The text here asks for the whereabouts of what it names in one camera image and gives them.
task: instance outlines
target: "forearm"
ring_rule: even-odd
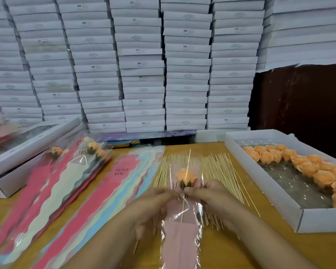
[[[134,239],[134,221],[124,209],[108,221],[62,269],[115,269]]]
[[[232,213],[235,231],[263,269],[318,269],[249,210]]]

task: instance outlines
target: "tabletop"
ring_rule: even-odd
[[[191,149],[192,155],[208,156],[210,154],[229,153],[224,143],[199,143],[187,145],[166,146],[165,155],[182,153]],[[38,253],[44,248],[53,237],[60,231],[65,223],[73,216],[85,199],[97,188],[100,181],[108,172],[115,159],[126,154],[130,149],[115,149],[113,160],[107,164],[99,175],[90,183],[87,189],[66,209],[66,211],[50,225],[48,230],[18,259],[11,267],[12,269],[29,269],[32,263],[38,258]],[[280,216],[278,211],[269,203],[261,193],[240,164],[230,154],[232,163],[240,178],[242,179],[247,192],[253,200],[261,217],[280,233],[303,255],[314,261],[322,269],[336,269],[336,233],[325,234],[295,234],[287,222]],[[0,224],[8,215],[10,208],[18,199],[16,193],[9,199],[0,199]],[[155,235],[147,235],[137,246],[135,253],[134,246],[128,251],[123,265],[124,269],[158,269],[160,255],[161,237],[160,232]],[[252,269],[260,268],[250,256],[247,249],[239,241],[237,236],[227,230],[219,230],[207,226],[203,229],[202,243],[200,249],[200,262],[202,269]]]

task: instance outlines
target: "person's left hand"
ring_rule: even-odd
[[[179,193],[169,188],[150,188],[127,206],[135,222],[137,240],[146,230],[157,227],[166,216],[166,204],[178,197]]]

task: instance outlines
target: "wooden table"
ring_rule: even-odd
[[[167,146],[165,155],[182,153],[192,149],[193,155],[208,156],[210,153],[228,153],[224,143],[200,143],[188,145]],[[114,158],[125,154],[130,149],[115,150]],[[288,224],[282,219],[276,209],[269,203],[258,187],[253,183],[239,163],[231,156],[233,165],[243,180],[247,191],[255,203],[261,217],[278,231],[288,242],[296,247],[301,253],[313,260],[323,269],[336,269],[336,233],[329,234],[295,234]],[[49,227],[49,229],[22,255],[12,266],[14,269],[29,269],[32,262],[37,258],[40,250],[53,239],[58,231],[76,212],[85,199],[96,189],[99,182],[112,166],[111,162],[89,187],[73,202],[68,209]],[[0,199],[0,224],[8,214],[10,208],[18,199],[15,194],[9,199]],[[160,233],[147,236],[140,241],[133,254],[134,245],[127,253],[121,268],[130,269],[158,269]],[[202,269],[250,269],[259,268],[243,244],[229,231],[217,231],[212,227],[205,227],[201,244],[200,260]]]

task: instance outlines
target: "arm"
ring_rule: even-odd
[[[185,188],[184,192],[204,201],[225,226],[235,231],[263,269],[318,269],[240,203],[220,182],[208,181],[204,187]]]
[[[173,190],[149,189],[108,221],[62,269],[117,268],[132,242],[157,223],[161,209],[178,196]]]

